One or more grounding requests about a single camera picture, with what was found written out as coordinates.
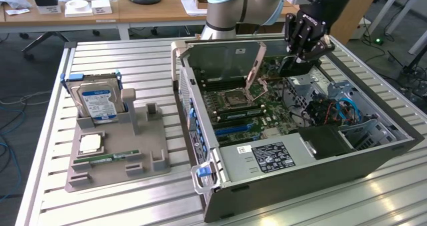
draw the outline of desk leg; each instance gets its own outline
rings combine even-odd
[[[380,12],[379,12],[372,24],[371,24],[371,26],[368,27],[367,31],[368,31],[369,34],[372,34],[376,26],[380,24],[380,21],[383,20],[384,15],[385,15],[387,11],[389,10],[389,8],[392,7],[395,1],[396,0],[388,0],[387,1],[384,7],[381,8],[381,10],[380,10]]]
[[[120,40],[130,40],[129,38],[129,24],[128,23],[118,23],[117,24]]]
[[[388,29],[387,29],[387,34],[392,34],[393,30],[396,29],[397,25],[400,24],[404,16],[407,15],[408,11],[411,10],[415,2],[417,0],[409,0],[404,6],[404,8],[401,9],[401,12],[399,13],[397,17],[395,18],[392,24],[389,25]]]
[[[416,43],[413,44],[413,46],[411,47],[411,49],[408,50],[408,53],[411,55],[415,55],[417,53],[417,51],[420,50],[420,48],[427,44],[427,31],[424,32],[424,34],[420,36],[419,40],[416,41]]]

